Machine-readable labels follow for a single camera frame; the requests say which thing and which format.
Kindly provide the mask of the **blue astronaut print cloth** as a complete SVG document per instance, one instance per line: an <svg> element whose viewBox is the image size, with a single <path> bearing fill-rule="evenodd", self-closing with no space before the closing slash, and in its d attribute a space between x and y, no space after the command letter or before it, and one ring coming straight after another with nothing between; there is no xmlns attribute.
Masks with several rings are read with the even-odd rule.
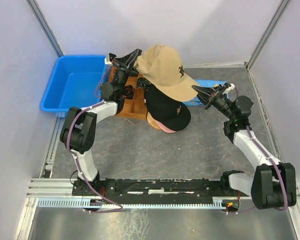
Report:
<svg viewBox="0 0 300 240"><path fill-rule="evenodd" d="M219 85L224 85L226 81L219 81L219 80L207 80L207 79L195 79L195 81L201 86L206 88L213 88ZM198 99L198 97L194 97L190 101L183 102L187 107L197 107L197 106L204 106L204 104Z"/></svg>

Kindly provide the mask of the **beige cap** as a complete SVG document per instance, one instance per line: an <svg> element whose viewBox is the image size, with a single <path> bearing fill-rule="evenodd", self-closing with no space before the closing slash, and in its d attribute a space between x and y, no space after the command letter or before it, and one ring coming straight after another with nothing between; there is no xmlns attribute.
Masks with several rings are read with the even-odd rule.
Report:
<svg viewBox="0 0 300 240"><path fill-rule="evenodd" d="M168 97L187 102L197 96L199 84L186 74L181 56L172 47L155 44L137 57L135 69Z"/></svg>

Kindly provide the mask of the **black cap white lining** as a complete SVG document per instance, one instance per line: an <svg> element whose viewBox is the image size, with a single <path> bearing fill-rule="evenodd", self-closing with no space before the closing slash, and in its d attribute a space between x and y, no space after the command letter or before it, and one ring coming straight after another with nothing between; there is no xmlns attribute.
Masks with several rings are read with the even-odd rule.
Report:
<svg viewBox="0 0 300 240"><path fill-rule="evenodd" d="M155 120L175 132L184 130L191 121L190 110L183 102L168 97L153 84L144 90L144 104Z"/></svg>

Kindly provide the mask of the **pink cap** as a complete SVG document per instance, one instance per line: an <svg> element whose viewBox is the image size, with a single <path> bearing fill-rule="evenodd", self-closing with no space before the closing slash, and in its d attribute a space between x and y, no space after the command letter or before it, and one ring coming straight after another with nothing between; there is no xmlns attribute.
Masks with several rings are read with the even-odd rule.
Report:
<svg viewBox="0 0 300 240"><path fill-rule="evenodd" d="M163 130L166 133L175 133L175 130L172 130L168 127L166 127L164 124L162 124L161 122L155 120L156 124L160 127L161 130Z"/></svg>

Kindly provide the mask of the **wooden hat stand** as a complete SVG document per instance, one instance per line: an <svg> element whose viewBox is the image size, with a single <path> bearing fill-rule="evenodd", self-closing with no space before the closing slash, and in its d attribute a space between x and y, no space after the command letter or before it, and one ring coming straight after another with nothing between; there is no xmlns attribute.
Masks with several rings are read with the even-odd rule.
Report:
<svg viewBox="0 0 300 240"><path fill-rule="evenodd" d="M159 130L159 131L162 130L149 112L147 112L146 120L152 128Z"/></svg>

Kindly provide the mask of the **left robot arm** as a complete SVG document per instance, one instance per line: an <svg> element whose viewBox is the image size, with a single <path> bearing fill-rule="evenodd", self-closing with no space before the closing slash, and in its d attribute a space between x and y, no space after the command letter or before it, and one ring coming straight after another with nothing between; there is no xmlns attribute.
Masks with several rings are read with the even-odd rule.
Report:
<svg viewBox="0 0 300 240"><path fill-rule="evenodd" d="M129 77L136 77L135 67L141 49L117 57L109 53L106 60L114 68L112 81L100 82L96 88L101 101L88 107L71 107L65 117L60 141L72 155L78 171L78 178L84 181L83 189L89 195L96 195L101 189L99 171L94 164L92 146L95 142L97 123L117 115L123 110L124 89Z"/></svg>

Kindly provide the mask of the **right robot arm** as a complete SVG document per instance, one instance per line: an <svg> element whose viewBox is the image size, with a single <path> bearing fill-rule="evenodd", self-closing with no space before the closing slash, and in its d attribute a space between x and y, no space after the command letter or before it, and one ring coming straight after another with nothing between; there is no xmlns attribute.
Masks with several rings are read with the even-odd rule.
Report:
<svg viewBox="0 0 300 240"><path fill-rule="evenodd" d="M285 211L295 206L296 170L291 163L284 163L271 154L257 139L249 122L252 100L245 95L230 100L227 94L235 88L230 83L214 87L193 85L192 88L206 110L213 106L227 117L223 124L224 135L240 149L254 169L253 176L236 170L224 172L219 183L221 193L230 196L239 191L251 196L259 210Z"/></svg>

